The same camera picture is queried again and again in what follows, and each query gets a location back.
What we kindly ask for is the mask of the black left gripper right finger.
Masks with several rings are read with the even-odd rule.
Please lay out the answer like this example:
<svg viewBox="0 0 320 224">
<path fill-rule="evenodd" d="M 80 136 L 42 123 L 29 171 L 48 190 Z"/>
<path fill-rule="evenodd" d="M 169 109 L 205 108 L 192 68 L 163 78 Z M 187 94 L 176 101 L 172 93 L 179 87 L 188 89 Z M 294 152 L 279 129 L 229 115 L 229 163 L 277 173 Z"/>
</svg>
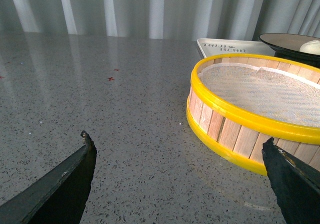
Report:
<svg viewBox="0 0 320 224">
<path fill-rule="evenodd" d="M 319 223 L 319 171 L 274 144 L 262 145 L 267 176 L 286 223 Z"/>
</svg>

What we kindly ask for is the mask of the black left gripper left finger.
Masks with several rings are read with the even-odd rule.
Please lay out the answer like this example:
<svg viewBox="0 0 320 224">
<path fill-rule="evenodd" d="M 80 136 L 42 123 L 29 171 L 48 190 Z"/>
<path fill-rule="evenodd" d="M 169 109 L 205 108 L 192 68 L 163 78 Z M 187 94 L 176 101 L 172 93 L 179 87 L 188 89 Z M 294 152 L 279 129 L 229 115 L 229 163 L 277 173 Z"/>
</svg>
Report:
<svg viewBox="0 0 320 224">
<path fill-rule="evenodd" d="M 1 223 L 80 223 L 97 159 L 89 134 L 80 135 L 79 150 L 1 205 Z"/>
</svg>

